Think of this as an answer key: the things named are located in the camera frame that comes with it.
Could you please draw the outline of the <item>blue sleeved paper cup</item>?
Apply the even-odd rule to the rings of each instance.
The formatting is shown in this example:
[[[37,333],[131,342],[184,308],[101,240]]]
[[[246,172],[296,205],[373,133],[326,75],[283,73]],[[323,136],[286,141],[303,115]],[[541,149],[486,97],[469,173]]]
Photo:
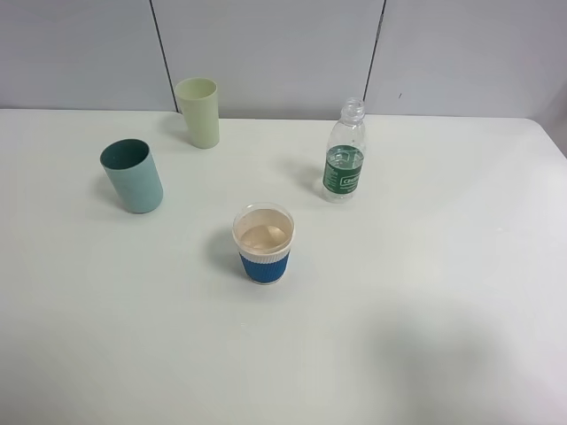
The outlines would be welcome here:
[[[231,233],[252,281],[271,284],[283,277],[295,236],[287,210],[267,202],[247,205],[233,220]]]

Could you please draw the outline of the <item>clear green-label water bottle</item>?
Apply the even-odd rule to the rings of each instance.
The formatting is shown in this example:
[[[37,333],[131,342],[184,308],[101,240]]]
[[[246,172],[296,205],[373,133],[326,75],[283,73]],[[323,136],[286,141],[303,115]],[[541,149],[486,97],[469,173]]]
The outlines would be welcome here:
[[[362,99],[346,100],[330,133],[322,177],[324,197],[345,202],[357,189],[366,152],[366,115]]]

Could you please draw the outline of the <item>light green plastic cup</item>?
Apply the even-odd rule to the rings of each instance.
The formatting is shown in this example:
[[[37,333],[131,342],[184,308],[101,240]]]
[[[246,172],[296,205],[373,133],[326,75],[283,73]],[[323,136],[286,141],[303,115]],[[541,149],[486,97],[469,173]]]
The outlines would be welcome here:
[[[220,141],[217,84],[207,78],[189,78],[177,83],[174,93],[190,143],[200,149],[216,146]]]

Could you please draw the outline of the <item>teal plastic cup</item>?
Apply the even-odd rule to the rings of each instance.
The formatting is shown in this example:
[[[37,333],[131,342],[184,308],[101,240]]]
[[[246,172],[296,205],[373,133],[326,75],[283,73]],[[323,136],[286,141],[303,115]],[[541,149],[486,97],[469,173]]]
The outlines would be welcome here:
[[[163,187],[146,142],[119,140],[108,145],[99,160],[127,211],[150,213],[160,206]]]

